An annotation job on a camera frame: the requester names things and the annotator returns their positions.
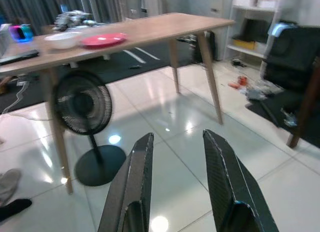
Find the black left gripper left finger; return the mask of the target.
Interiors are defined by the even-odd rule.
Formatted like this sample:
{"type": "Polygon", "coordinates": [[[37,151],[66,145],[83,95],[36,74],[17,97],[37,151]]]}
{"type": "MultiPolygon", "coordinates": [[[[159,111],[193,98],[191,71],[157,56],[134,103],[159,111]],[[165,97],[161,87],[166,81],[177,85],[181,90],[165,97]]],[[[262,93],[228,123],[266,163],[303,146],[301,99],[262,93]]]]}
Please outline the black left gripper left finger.
{"type": "Polygon", "coordinates": [[[154,134],[138,139],[112,180],[99,232],[148,232],[150,222],[154,134]]]}

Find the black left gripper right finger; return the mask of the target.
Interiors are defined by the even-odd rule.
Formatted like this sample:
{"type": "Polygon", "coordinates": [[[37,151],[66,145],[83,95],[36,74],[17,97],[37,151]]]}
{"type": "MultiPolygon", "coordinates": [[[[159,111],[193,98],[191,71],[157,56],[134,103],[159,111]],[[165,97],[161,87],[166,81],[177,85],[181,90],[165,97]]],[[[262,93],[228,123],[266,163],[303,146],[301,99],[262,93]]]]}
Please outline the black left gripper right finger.
{"type": "Polygon", "coordinates": [[[218,232],[277,232],[279,229],[256,179],[227,140],[202,133],[210,202],[218,232]]]}

